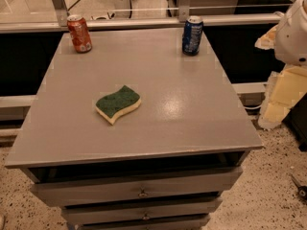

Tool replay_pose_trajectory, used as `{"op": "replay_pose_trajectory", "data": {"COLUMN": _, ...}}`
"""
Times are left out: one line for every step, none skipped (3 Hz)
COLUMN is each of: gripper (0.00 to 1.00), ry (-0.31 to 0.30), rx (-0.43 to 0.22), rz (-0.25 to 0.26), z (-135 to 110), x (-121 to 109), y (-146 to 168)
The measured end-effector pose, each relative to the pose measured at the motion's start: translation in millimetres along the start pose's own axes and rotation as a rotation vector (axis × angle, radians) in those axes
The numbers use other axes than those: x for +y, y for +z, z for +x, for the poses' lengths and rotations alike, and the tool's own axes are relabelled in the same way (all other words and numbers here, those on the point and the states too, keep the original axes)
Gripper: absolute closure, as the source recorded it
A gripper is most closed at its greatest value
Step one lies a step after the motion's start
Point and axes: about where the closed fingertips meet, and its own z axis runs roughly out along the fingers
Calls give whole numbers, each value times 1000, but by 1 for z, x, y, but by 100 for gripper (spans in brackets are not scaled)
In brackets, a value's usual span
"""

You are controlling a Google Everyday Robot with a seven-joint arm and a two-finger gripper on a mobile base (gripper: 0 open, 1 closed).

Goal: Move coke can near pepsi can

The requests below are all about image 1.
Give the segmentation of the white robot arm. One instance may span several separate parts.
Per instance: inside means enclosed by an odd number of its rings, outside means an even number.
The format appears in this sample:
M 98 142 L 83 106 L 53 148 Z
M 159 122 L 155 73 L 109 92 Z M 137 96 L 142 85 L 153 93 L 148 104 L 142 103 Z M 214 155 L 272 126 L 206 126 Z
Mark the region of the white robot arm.
M 285 66 L 271 72 L 261 104 L 258 125 L 273 129 L 307 94 L 307 0 L 295 0 L 279 23 L 255 42 L 259 49 L 274 49 Z

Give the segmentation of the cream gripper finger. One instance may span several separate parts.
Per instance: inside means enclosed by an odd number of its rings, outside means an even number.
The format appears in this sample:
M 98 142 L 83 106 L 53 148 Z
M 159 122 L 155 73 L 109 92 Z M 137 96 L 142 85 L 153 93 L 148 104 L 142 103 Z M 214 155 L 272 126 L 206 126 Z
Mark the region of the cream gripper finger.
M 260 108 L 258 125 L 274 129 L 307 93 L 307 67 L 286 64 L 280 72 L 271 72 Z
M 277 26 L 273 26 L 271 29 L 269 29 L 265 34 L 263 34 L 256 40 L 254 46 L 262 50 L 273 49 L 275 45 L 276 29 Z

